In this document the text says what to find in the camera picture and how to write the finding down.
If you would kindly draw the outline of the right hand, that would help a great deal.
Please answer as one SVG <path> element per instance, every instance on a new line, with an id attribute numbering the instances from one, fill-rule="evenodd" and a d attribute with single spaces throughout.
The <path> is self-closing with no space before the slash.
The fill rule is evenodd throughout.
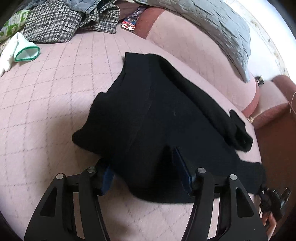
<path id="1" fill-rule="evenodd" d="M 277 222 L 273 216 L 273 213 L 265 212 L 264 214 L 262 214 L 261 220 L 264 226 L 267 225 L 267 231 L 266 231 L 267 235 L 272 236 L 277 226 Z"/>

